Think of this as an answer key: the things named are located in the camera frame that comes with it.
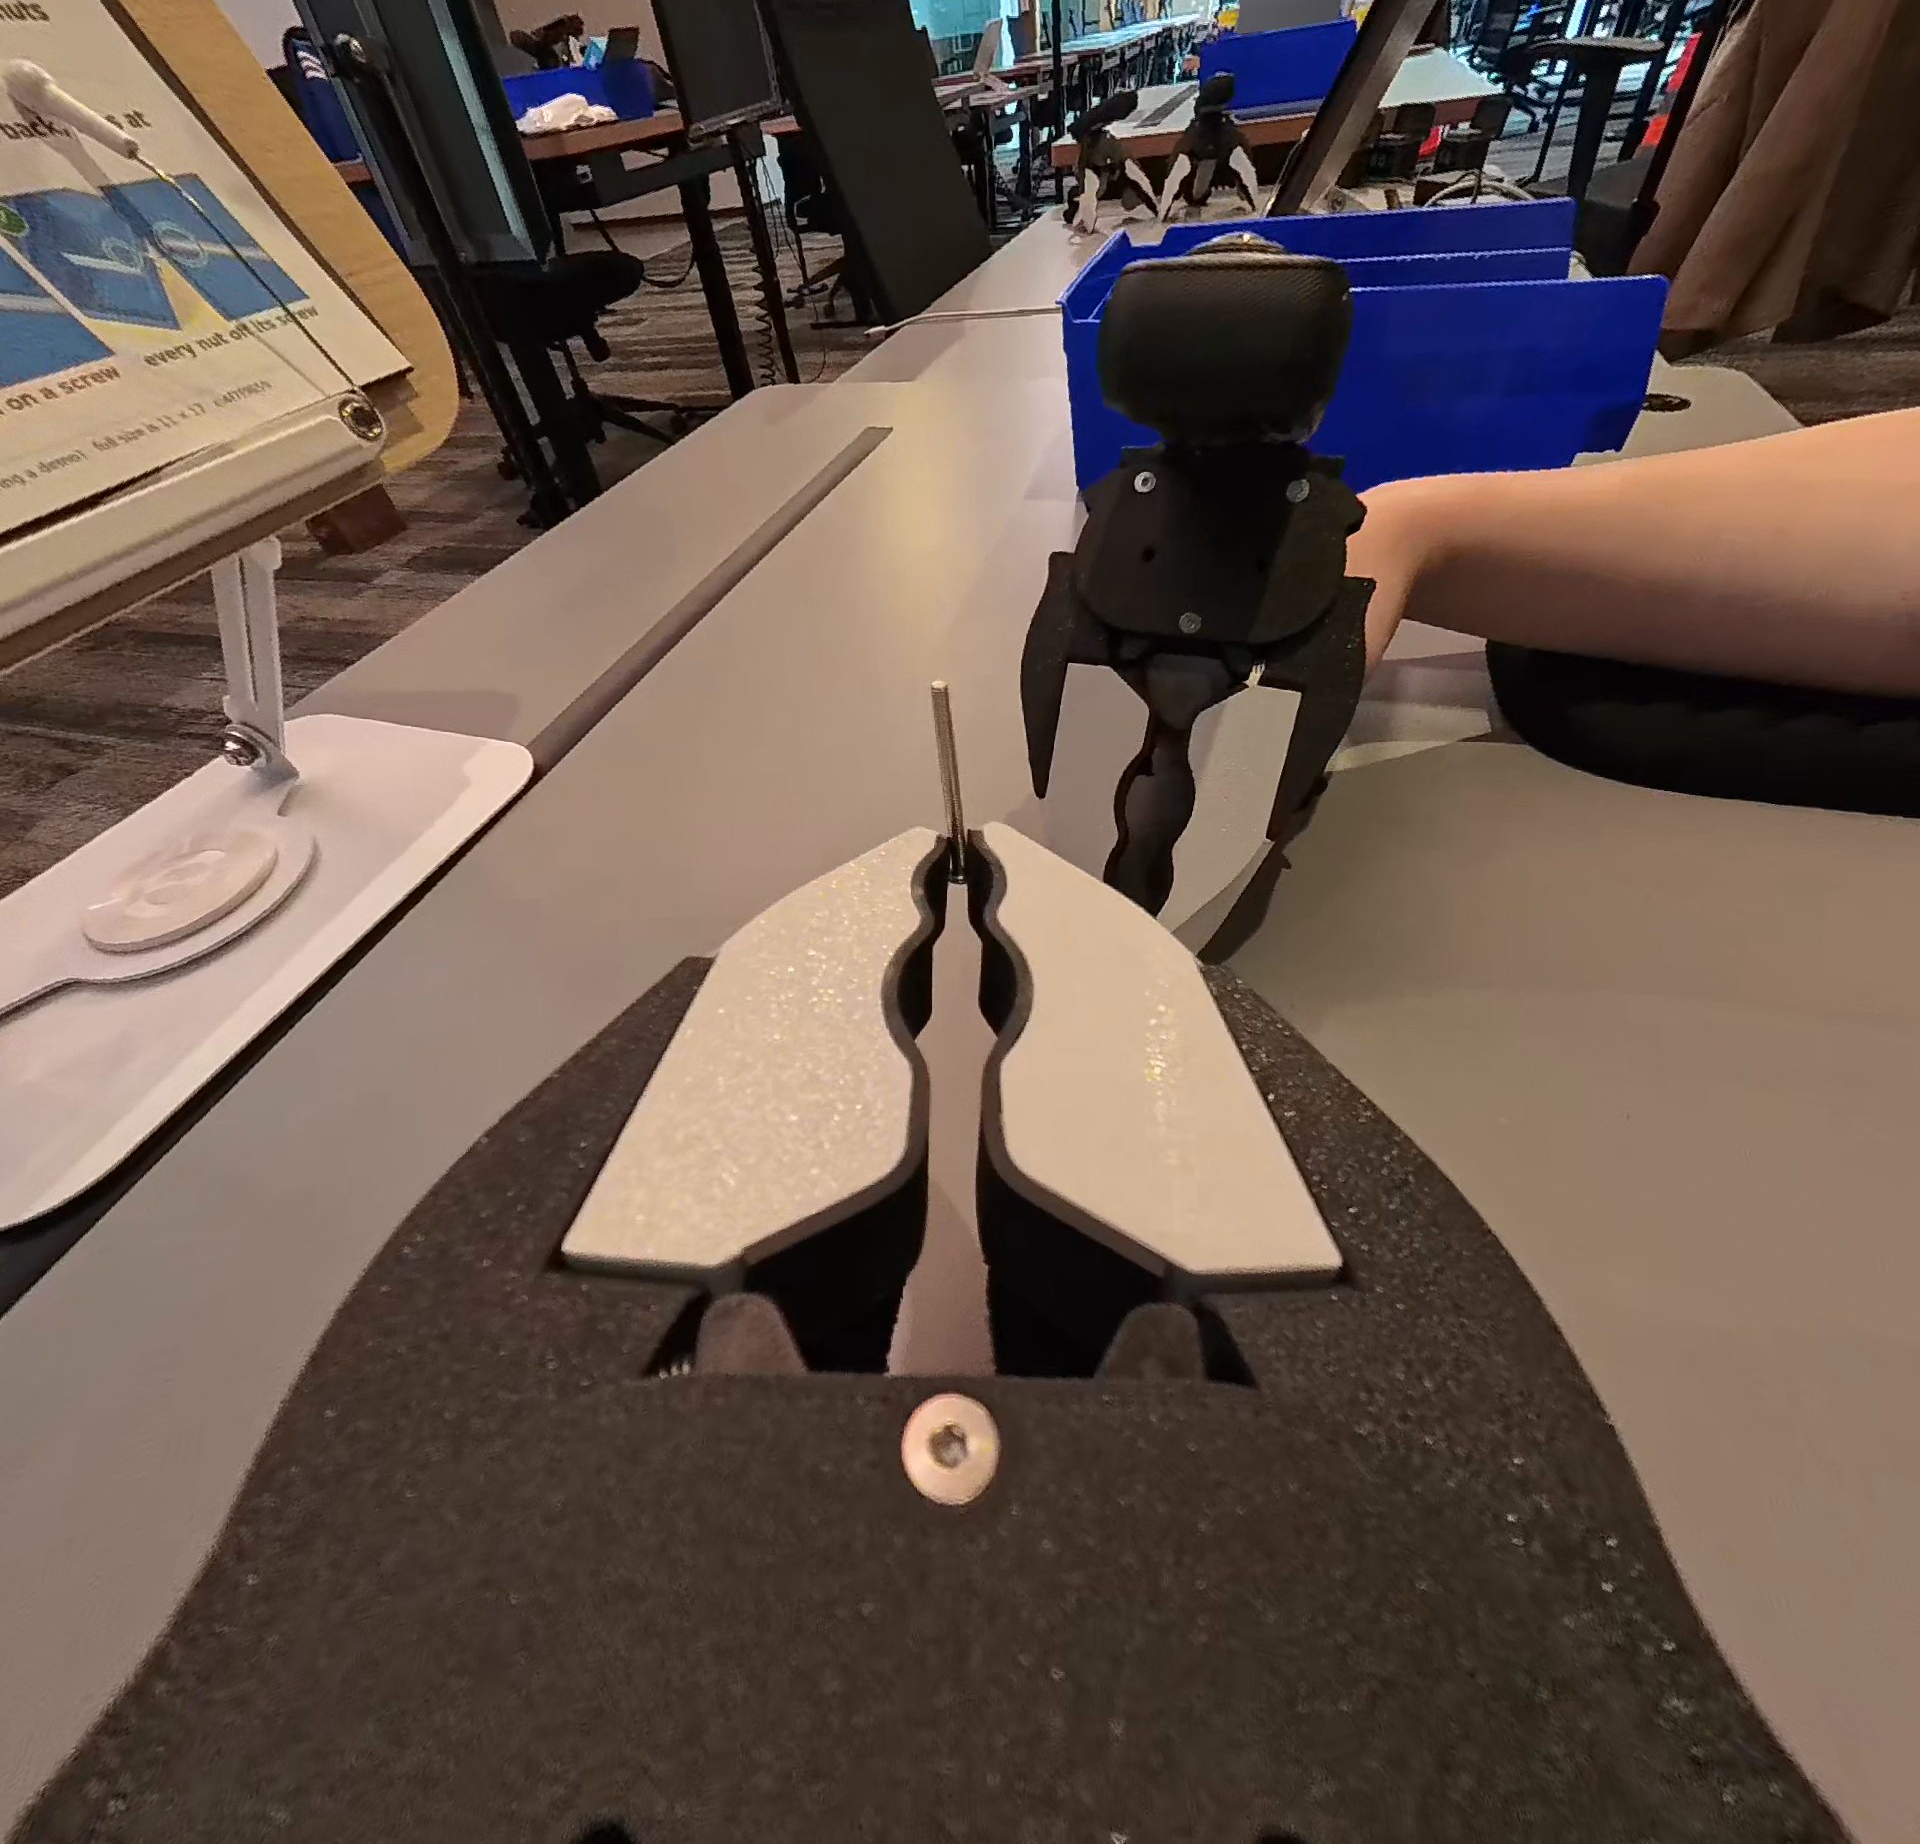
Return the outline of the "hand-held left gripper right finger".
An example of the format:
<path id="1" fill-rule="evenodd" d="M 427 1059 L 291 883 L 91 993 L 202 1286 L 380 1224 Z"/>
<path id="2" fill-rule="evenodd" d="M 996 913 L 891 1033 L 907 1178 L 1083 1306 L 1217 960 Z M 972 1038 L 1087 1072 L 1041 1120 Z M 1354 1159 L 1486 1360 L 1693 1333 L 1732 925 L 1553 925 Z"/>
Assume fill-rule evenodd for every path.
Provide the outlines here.
<path id="1" fill-rule="evenodd" d="M 993 1028 L 976 1226 L 995 1348 L 1106 1348 L 1155 1302 L 1341 1278 L 1191 952 L 1013 824 L 974 834 Z"/>

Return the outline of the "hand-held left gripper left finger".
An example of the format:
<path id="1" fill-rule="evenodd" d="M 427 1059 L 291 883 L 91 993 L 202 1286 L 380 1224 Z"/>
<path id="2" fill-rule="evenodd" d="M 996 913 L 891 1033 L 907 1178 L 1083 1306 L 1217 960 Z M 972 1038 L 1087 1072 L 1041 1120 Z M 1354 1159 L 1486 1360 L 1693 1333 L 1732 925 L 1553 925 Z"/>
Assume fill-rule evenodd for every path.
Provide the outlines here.
<path id="1" fill-rule="evenodd" d="M 774 1301 L 802 1344 L 888 1344 L 929 1224 L 931 952 L 949 845 L 900 832 L 708 961 L 589 1184 L 571 1271 Z"/>

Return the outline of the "long metal screw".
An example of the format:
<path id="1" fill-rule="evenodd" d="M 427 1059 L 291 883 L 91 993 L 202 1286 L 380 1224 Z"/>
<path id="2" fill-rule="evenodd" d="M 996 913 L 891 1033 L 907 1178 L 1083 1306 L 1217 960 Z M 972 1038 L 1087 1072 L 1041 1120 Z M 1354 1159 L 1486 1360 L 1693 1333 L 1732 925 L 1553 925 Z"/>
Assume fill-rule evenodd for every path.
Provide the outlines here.
<path id="1" fill-rule="evenodd" d="M 946 679 L 931 682 L 931 725 L 948 819 L 948 876 L 954 883 L 965 883 L 969 873 L 972 835 L 951 714 L 951 692 Z"/>

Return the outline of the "blue plastic bin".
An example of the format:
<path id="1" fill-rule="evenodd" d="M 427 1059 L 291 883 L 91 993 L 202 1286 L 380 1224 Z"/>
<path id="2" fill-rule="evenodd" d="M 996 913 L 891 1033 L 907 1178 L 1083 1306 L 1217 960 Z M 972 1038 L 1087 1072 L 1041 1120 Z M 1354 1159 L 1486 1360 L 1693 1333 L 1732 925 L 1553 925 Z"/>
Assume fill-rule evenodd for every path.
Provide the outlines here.
<path id="1" fill-rule="evenodd" d="M 1332 92 L 1358 23 L 1346 15 L 1272 32 L 1217 32 L 1198 46 L 1198 78 L 1231 75 L 1239 121 L 1299 114 Z"/>
<path id="2" fill-rule="evenodd" d="M 1311 440 L 1344 480 L 1561 469 L 1620 450 L 1667 302 L 1657 274 L 1574 274 L 1571 199 L 1250 220 L 1349 272 L 1349 354 Z"/>
<path id="3" fill-rule="evenodd" d="M 502 88 L 514 117 L 561 92 L 581 92 L 594 102 L 611 105 L 617 121 L 650 117 L 661 107 L 653 72 L 639 57 L 509 75 Z"/>

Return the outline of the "person's right forearm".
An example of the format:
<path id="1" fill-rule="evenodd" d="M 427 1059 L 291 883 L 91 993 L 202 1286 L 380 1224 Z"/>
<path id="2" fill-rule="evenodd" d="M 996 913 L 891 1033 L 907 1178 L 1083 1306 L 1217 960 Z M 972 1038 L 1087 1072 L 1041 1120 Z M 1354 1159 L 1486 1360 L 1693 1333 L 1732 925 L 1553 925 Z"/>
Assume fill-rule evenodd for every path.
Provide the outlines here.
<path id="1" fill-rule="evenodd" d="M 1844 695 L 1919 692 L 1919 412 L 1559 471 L 1383 484 L 1346 571 L 1376 667 L 1403 619 L 1522 649 Z"/>

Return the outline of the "black and white clamp device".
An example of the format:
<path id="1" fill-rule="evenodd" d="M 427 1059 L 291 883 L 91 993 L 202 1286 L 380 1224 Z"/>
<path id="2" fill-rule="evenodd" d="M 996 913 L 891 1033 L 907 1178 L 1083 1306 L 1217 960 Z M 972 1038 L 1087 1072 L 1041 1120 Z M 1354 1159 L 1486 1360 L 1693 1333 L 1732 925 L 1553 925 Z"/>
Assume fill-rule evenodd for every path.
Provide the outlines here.
<path id="1" fill-rule="evenodd" d="M 1066 196 L 1066 222 L 1081 235 L 1092 237 L 1097 232 L 1097 212 L 1103 201 L 1116 199 L 1124 220 L 1158 216 L 1155 184 L 1116 137 L 1116 126 L 1128 122 L 1138 105 L 1138 90 L 1116 90 L 1070 128 L 1076 158 Z"/>
<path id="2" fill-rule="evenodd" d="M 1257 163 L 1231 111 L 1234 85 L 1232 72 L 1216 72 L 1201 82 L 1194 111 L 1170 157 L 1159 192 L 1158 219 L 1164 224 L 1176 207 L 1204 210 L 1217 191 L 1237 197 L 1250 216 L 1262 216 Z"/>

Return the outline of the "black wrist rest pad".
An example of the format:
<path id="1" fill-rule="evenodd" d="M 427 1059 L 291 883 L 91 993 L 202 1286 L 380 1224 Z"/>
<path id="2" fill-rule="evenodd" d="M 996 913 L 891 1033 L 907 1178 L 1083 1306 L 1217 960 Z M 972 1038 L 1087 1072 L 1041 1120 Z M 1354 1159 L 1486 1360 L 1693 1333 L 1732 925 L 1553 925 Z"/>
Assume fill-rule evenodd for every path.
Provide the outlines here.
<path id="1" fill-rule="evenodd" d="M 1589 775 L 1683 796 L 1919 819 L 1919 702 L 1486 644 L 1508 731 Z"/>

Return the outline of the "tilted black monitor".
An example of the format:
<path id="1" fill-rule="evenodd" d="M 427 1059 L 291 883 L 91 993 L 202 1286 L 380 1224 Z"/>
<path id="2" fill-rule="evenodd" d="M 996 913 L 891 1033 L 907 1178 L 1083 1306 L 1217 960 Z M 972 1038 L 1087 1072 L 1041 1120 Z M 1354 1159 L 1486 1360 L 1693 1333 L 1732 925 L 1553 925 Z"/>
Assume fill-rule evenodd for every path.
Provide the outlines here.
<path id="1" fill-rule="evenodd" d="M 1442 3 L 1447 0 L 1372 3 L 1329 96 L 1291 150 L 1262 216 L 1297 216 L 1327 203 L 1354 155 L 1369 147 L 1385 92 Z"/>

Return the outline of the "black high-back chair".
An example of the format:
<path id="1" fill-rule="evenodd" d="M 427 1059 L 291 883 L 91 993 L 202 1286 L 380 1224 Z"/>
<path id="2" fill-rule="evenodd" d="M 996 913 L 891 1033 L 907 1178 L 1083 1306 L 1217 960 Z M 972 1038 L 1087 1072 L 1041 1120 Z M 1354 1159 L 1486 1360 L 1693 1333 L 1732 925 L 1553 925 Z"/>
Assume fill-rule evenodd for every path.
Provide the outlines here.
<path id="1" fill-rule="evenodd" d="M 757 0 L 787 101 L 838 201 L 883 326 L 920 317 L 993 252 L 909 0 Z"/>

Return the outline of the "black office chair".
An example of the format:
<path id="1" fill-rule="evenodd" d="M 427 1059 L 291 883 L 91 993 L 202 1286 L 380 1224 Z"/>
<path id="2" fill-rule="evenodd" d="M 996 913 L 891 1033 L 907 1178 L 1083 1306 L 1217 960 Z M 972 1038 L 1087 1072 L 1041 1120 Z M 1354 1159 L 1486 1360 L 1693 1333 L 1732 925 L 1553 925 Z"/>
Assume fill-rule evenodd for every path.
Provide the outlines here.
<path id="1" fill-rule="evenodd" d="M 594 447 L 609 428 L 671 443 L 691 431 L 681 400 L 597 392 L 576 354 L 605 367 L 611 311 L 643 287 L 643 265 L 619 250 L 556 254 L 545 263 L 497 263 L 477 274 L 496 347 L 518 380 L 530 414 L 528 443 L 541 455 L 541 513 L 546 520 L 601 498 Z"/>

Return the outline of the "tan coat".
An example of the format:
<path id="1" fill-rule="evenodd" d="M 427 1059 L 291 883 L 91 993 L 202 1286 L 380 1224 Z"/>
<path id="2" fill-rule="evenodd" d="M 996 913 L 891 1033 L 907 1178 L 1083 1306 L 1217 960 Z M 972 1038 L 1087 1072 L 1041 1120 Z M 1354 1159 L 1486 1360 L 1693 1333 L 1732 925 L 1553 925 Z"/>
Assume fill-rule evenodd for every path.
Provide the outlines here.
<path id="1" fill-rule="evenodd" d="M 1743 0 L 1631 261 L 1667 278 L 1661 354 L 1863 333 L 1917 261 L 1919 0 Z"/>

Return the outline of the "monitor on floor stand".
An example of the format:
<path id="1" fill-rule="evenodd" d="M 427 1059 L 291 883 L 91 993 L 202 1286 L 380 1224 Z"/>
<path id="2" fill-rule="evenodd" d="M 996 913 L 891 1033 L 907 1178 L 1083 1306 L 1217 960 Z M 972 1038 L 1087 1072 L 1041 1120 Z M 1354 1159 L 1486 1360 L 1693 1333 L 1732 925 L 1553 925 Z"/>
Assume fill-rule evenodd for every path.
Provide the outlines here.
<path id="1" fill-rule="evenodd" d="M 496 347 L 477 274 L 558 254 L 474 0 L 293 0 L 346 102 L 396 235 L 458 367 L 503 441 L 525 518 L 541 513 L 541 455 L 518 380 Z"/>

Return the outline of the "wooden instruction board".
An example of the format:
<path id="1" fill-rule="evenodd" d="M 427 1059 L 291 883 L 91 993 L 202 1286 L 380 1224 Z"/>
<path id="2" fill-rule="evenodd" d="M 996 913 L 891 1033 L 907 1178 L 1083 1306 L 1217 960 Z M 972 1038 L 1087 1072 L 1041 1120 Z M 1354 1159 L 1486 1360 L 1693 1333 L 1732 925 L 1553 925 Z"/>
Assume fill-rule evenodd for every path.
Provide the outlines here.
<path id="1" fill-rule="evenodd" d="M 31 661 L 434 455 L 457 416 L 443 329 L 416 277 L 324 158 L 214 0 L 107 0 L 253 175 L 285 224 L 410 365 L 83 499 L 2 546 L 2 665 Z M 131 135 L 32 65 L 5 92 L 125 158 Z"/>

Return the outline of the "printed instruction sheet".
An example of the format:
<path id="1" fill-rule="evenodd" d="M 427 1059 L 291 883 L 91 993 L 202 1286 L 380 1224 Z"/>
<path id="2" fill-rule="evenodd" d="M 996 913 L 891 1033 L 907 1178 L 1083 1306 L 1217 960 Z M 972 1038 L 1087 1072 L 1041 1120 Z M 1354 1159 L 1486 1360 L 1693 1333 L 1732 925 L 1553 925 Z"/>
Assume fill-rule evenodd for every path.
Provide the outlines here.
<path id="1" fill-rule="evenodd" d="M 2 57 L 140 150 L 5 92 L 7 533 L 410 368 L 107 0 L 2 0 Z"/>

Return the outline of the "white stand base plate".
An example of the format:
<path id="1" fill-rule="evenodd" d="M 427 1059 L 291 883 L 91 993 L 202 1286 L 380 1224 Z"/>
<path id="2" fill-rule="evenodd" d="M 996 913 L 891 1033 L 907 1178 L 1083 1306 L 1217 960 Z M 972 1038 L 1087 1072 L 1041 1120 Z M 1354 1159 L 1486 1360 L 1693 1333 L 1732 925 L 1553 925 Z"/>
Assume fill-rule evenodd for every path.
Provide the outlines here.
<path id="1" fill-rule="evenodd" d="M 285 718 L 277 540 L 212 567 L 223 756 L 2 907 L 2 1227 L 82 1200 L 517 801 L 532 755 Z"/>

